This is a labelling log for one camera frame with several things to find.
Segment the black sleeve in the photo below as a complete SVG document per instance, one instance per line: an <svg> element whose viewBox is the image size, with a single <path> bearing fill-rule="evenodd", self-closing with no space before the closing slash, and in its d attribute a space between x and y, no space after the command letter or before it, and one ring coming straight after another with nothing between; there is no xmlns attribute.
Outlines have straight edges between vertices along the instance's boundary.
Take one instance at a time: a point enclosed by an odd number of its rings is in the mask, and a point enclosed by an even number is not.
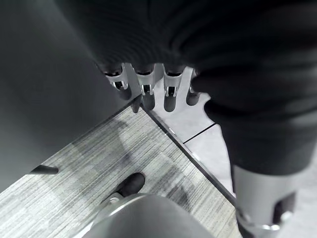
<svg viewBox="0 0 317 238"><path fill-rule="evenodd" d="M104 62L195 67L231 164L286 175L317 137L317 4L299 0L57 1Z"/></svg>

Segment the white floor tile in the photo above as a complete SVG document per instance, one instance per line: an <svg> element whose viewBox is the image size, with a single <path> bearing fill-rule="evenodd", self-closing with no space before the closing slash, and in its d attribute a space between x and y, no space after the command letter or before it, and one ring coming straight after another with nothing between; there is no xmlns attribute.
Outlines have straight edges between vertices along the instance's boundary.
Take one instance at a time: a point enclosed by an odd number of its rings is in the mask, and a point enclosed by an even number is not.
<svg viewBox="0 0 317 238"><path fill-rule="evenodd" d="M164 109L163 79L155 85L156 105L153 111L183 142L213 124L204 112L204 104L210 99L208 94L202 94L195 106L188 106L186 104L186 95L191 74L192 68L185 68L176 98L176 108L171 113L166 112Z"/></svg>
<svg viewBox="0 0 317 238"><path fill-rule="evenodd" d="M185 144L205 167L233 194L227 148L218 125Z"/></svg>

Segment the robotic hand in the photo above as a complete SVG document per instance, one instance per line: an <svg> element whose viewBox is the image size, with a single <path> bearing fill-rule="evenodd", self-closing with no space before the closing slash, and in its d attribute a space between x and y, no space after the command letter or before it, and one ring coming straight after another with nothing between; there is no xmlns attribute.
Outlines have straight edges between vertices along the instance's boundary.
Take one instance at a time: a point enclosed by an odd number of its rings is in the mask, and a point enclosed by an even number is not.
<svg viewBox="0 0 317 238"><path fill-rule="evenodd" d="M317 6L311 1L57 0L98 62L119 62L113 86L129 87L122 62L138 74L143 98L153 105L152 67L188 65L195 92L211 100L206 114L221 126L244 238L275 237L294 211L300 174L317 142ZM165 67L165 109L182 70Z"/></svg>

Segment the gray wall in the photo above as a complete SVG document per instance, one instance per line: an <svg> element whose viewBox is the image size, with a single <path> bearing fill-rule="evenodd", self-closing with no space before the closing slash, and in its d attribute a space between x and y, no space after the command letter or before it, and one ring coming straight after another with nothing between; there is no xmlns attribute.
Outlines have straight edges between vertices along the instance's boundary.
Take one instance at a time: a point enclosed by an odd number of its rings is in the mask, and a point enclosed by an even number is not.
<svg viewBox="0 0 317 238"><path fill-rule="evenodd" d="M127 101L96 69L53 1L1 1L0 32L2 191Z"/></svg>

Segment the metal edge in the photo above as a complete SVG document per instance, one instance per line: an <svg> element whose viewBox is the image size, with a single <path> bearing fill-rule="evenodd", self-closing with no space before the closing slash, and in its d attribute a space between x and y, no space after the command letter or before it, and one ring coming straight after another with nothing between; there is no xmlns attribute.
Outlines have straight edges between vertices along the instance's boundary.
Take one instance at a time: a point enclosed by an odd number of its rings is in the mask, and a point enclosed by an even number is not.
<svg viewBox="0 0 317 238"><path fill-rule="evenodd" d="M175 135L175 133L162 121L162 119L153 111L146 110L142 105L141 108L149 115L149 117L163 130L167 136L176 144L176 146L187 156L195 167L218 189L218 191L235 206L235 197L220 183L220 181L211 174L207 168L195 158L192 152L183 144L183 142Z"/></svg>

